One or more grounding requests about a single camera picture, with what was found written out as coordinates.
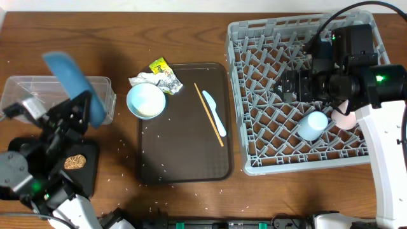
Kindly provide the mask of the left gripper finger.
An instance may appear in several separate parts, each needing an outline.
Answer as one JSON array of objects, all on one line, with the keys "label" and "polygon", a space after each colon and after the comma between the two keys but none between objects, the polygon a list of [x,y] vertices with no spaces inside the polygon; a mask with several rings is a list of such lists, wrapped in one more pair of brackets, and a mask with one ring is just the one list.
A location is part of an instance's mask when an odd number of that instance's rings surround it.
[{"label": "left gripper finger", "polygon": [[80,134],[88,129],[91,98],[92,94],[84,91],[69,101],[69,126]]},{"label": "left gripper finger", "polygon": [[66,100],[48,110],[48,127],[73,127],[75,111],[73,111],[76,103],[73,100]]}]

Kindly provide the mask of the dark blue plate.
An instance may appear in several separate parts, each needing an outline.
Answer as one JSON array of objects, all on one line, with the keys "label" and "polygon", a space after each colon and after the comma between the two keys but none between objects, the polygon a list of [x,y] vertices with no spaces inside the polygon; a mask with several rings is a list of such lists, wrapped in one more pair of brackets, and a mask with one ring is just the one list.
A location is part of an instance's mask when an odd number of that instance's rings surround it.
[{"label": "dark blue plate", "polygon": [[106,117],[104,104],[76,61],[65,52],[48,52],[42,57],[51,73],[61,82],[70,99],[85,91],[91,93],[90,124],[93,128],[99,128]]}]

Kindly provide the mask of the brown food scrap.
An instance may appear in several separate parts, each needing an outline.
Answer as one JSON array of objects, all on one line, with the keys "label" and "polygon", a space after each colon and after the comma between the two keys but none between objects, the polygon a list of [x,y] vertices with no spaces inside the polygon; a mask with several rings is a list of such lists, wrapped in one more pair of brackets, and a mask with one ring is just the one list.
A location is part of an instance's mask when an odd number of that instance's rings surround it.
[{"label": "brown food scrap", "polygon": [[86,164],[86,158],[83,155],[75,155],[66,158],[64,168],[66,170],[81,169]]}]

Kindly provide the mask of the light blue plastic cup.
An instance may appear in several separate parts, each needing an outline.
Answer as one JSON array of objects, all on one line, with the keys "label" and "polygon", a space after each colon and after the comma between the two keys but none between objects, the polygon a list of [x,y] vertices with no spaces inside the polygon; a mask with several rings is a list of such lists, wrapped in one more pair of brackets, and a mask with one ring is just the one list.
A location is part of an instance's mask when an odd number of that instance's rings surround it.
[{"label": "light blue plastic cup", "polygon": [[313,111],[299,122],[298,135],[306,141],[314,141],[320,137],[328,126],[327,116],[320,111]]}]

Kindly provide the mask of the pink plastic cup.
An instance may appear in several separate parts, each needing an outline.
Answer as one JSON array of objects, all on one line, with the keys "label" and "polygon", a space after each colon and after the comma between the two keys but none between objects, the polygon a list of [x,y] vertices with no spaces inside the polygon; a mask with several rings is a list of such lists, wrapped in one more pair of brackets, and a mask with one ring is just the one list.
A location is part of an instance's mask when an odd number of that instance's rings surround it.
[{"label": "pink plastic cup", "polygon": [[350,130],[354,128],[357,124],[357,119],[353,111],[351,111],[348,115],[345,115],[347,107],[348,100],[345,100],[337,107],[340,110],[340,112],[334,110],[331,113],[331,119],[335,122],[335,125],[343,130]]}]

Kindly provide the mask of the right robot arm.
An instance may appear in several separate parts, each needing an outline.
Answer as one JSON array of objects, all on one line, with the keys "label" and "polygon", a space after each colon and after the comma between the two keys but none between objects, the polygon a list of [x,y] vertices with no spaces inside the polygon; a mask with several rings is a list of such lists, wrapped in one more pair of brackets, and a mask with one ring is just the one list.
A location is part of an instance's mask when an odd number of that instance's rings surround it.
[{"label": "right robot arm", "polygon": [[369,24],[315,36],[307,43],[310,70],[282,73],[273,91],[285,102],[348,103],[364,136],[376,190],[376,220],[352,228],[406,227],[406,69],[378,61]]}]

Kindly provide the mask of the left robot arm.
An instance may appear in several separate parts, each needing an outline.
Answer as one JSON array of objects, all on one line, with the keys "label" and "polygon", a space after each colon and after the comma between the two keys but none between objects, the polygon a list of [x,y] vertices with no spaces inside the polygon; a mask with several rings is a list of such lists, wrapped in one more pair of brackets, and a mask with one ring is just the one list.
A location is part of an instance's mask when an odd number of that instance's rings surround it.
[{"label": "left robot arm", "polygon": [[24,115],[42,133],[28,146],[1,153],[1,187],[54,228],[132,228],[120,209],[98,218],[88,195],[63,170],[67,152],[87,131],[91,101],[84,91],[49,111],[31,99],[2,110],[2,118]]}]

